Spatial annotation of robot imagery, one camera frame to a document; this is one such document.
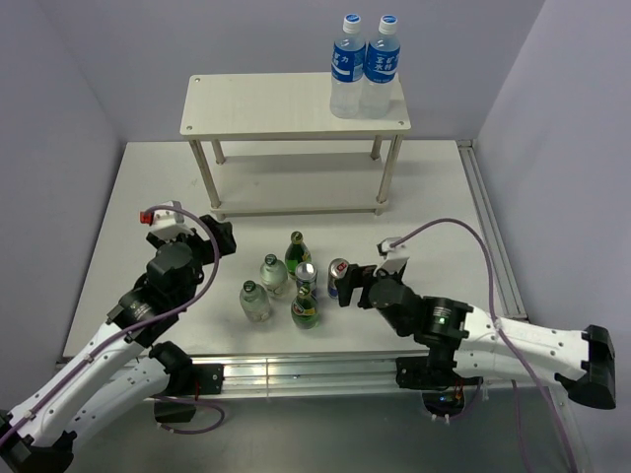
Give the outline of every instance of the bottle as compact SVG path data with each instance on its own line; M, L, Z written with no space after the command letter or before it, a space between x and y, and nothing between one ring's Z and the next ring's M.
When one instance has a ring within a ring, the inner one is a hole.
M292 303L292 319L299 328L314 328L319 322L317 301L309 286L302 286Z
M380 118L390 107L390 95L401 45L396 37L397 19L385 15L379 23L379 33L371 39L366 55L360 110L368 118Z
M260 265L260 282L270 296L282 296L287 290L287 268L275 254L265 256Z
M289 245L285 252L285 265L287 266L287 272L289 277L296 279L296 267L305 261L312 260L312 255L303 243L303 234L300 232L292 233L292 244Z
M239 294L241 307L250 322L264 322L269 318L271 306L267 293L260 284L245 281Z
M333 45L330 109L339 118L351 118L359 111L366 57L366 42L360 36L361 22L359 15L346 15L344 33Z

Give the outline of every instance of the soda can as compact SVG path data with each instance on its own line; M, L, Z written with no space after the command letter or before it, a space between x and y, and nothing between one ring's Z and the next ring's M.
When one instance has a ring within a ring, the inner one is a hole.
M342 279L348 269L348 261L343 258L335 258L328 265L328 295L332 299L337 299L337 288L335 287L335 281Z
M296 287L300 291L305 285L309 285L312 295L316 296L317 289L317 268L309 262L300 263L296 266Z

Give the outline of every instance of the wall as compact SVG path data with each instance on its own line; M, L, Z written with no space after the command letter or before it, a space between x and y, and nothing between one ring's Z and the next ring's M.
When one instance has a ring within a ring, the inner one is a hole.
M611 331L618 407L575 406L607 473L631 462L630 16L627 0L547 0L477 150L533 320Z
M61 354L120 144L38 4L1 3L0 408L10 408Z
M543 0L45 0L41 2L127 141L179 140L192 74L330 69L357 11L371 34L400 18L413 135L474 138Z

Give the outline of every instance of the lower shelf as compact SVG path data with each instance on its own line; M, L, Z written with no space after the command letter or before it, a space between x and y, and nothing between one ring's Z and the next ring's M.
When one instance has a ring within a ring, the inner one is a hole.
M212 163L220 215L377 211L384 172L370 150L354 153L227 156Z

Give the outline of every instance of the green bottle cap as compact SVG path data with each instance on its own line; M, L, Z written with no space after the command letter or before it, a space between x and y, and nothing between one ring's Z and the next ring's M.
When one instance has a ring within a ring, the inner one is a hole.
M245 281L244 282L244 291L247 293L251 293L256 289L256 283L253 281Z
M303 242L303 234L301 234L300 232L293 232L292 233L292 243L293 244L300 244Z
M312 288L309 287L309 284L305 284L304 286L301 286L300 289L298 290L298 295L304 298L311 293L312 293Z

